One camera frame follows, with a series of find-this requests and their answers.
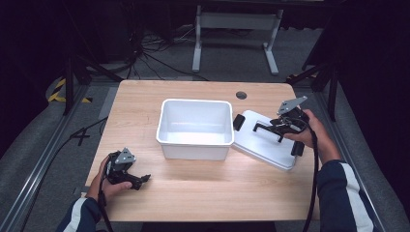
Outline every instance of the jacket sleeve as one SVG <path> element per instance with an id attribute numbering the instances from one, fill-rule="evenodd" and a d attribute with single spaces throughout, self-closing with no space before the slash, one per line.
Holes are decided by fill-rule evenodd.
<path id="1" fill-rule="evenodd" d="M 56 231 L 96 231 L 96 224 L 100 219 L 101 212 L 97 201 L 81 197 L 72 203 Z"/>
<path id="2" fill-rule="evenodd" d="M 370 203 L 349 164 L 326 162 L 317 175 L 317 194 L 321 231 L 377 231 Z"/>

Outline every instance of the cable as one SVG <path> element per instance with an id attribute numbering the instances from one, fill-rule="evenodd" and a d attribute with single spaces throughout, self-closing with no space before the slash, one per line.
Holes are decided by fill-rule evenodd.
<path id="1" fill-rule="evenodd" d="M 82 132 L 84 132 L 84 131 L 87 131 L 88 129 L 94 127 L 94 126 L 97 125 L 98 123 L 105 121 L 107 118 L 108 118 L 108 117 L 105 117 L 105 118 L 99 120 L 97 123 L 94 123 L 94 124 L 92 124 L 92 125 L 90 125 L 90 126 L 88 126 L 88 127 L 86 127 L 86 128 L 82 128 L 82 129 L 78 130 L 78 131 L 75 132 L 75 133 L 72 133 L 72 134 L 70 135 L 70 137 L 57 149 L 57 151 L 54 153 L 53 157 L 51 158 L 49 164 L 48 164 L 47 167 L 45 168 L 45 173 L 43 174 L 42 178 L 40 179 L 39 187 L 36 189 L 36 191 L 35 191 L 35 193 L 34 193 L 34 198 L 33 198 L 32 202 L 31 202 L 31 204 L 30 204 L 30 208 L 28 209 L 28 212 L 27 212 L 27 214 L 26 214 L 26 217 L 24 218 L 24 221 L 23 221 L 23 223 L 22 223 L 22 225 L 21 225 L 20 232 L 23 232 L 23 231 L 24 231 L 24 228 L 25 228 L 25 226 L 26 226 L 26 224 L 27 224 L 27 221 L 28 221 L 28 219 L 29 219 L 29 217 L 30 217 L 30 215 L 31 215 L 31 212 L 33 211 L 34 205 L 35 205 L 35 203 L 36 203 L 36 199 L 37 199 L 37 197 L 39 196 L 39 192 L 40 192 L 40 189 L 42 188 L 42 184 L 43 184 L 43 181 L 44 181 L 44 179 L 45 179 L 45 176 L 46 176 L 46 174 L 47 174 L 47 172 L 48 172 L 50 166 L 51 166 L 52 163 L 54 162 L 54 159 L 57 157 L 57 154 L 64 148 L 64 146 L 66 146 L 67 143 L 70 142 L 70 140 L 72 140 L 73 138 L 75 138 L 75 137 L 76 137 L 77 135 L 79 135 L 80 133 L 82 133 Z"/>
<path id="2" fill-rule="evenodd" d="M 176 72 L 178 72 L 178 73 L 183 73 L 183 74 L 188 74 L 188 75 L 194 75 L 194 76 L 197 76 L 197 77 L 202 78 L 202 79 L 205 80 L 205 81 L 210 81 L 209 79 L 207 79 L 207 78 L 205 78 L 205 77 L 203 77 L 203 76 L 201 76 L 201 75 L 198 75 L 198 74 L 193 74 L 193 73 L 188 73 L 188 72 L 179 71 L 179 70 L 177 70 L 177 69 L 171 67 L 170 65 L 165 64 L 163 61 L 161 61 L 161 60 L 155 58 L 154 56 L 152 56 L 152 55 L 150 55 L 150 54 L 147 54 L 147 53 L 145 53 L 145 52 L 144 52 L 144 55 L 151 57 L 151 58 L 154 59 L 155 61 L 157 61 L 157 62 L 159 62 L 159 63 L 161 63 L 161 64 L 163 64 L 163 65 L 169 67 L 171 70 L 176 71 Z"/>
<path id="3" fill-rule="evenodd" d="M 154 72 L 159 79 L 165 80 L 164 78 L 160 77 L 160 75 L 159 75 L 153 68 L 151 68 L 151 66 L 148 65 L 148 63 L 147 63 L 146 61 L 144 61 L 143 59 L 141 59 L 141 58 L 139 58 L 139 57 L 138 57 L 138 59 L 140 59 L 142 62 L 144 62 L 145 65 L 146 65 L 152 72 Z"/>
<path id="4" fill-rule="evenodd" d="M 307 213 L 307 219 L 305 221 L 305 226 L 304 226 L 304 232 L 308 231 L 308 227 L 310 226 L 311 218 L 313 216 L 313 209 L 314 209 L 314 203 L 316 201 L 316 191 L 317 191 L 317 173 L 319 172 L 319 148 L 318 148 L 318 141 L 317 141 L 317 135 L 316 132 L 311 128 L 310 124 L 305 122 L 304 120 L 301 119 L 296 119 L 296 118 L 287 118 L 289 121 L 297 121 L 300 123 L 303 123 L 307 126 L 308 130 L 310 131 L 311 134 L 311 143 L 313 144 L 313 153 L 314 153 L 314 169 L 313 169 L 313 182 L 311 185 L 311 197 L 310 197 L 310 205 L 308 208 L 308 213 Z"/>
<path id="5" fill-rule="evenodd" d="M 106 170 L 107 170 L 108 164 L 109 164 L 109 160 L 105 163 L 104 168 L 102 170 L 102 177 L 100 178 L 100 185 L 99 185 L 98 203 L 99 203 L 100 211 L 102 213 L 103 220 L 105 221 L 105 225 L 106 225 L 108 231 L 113 232 L 114 230 L 112 229 L 111 222 L 109 221 L 108 214 L 106 213 L 106 210 L 105 210 L 106 199 L 105 199 L 105 195 L 103 193 L 103 181 L 106 178 Z"/>

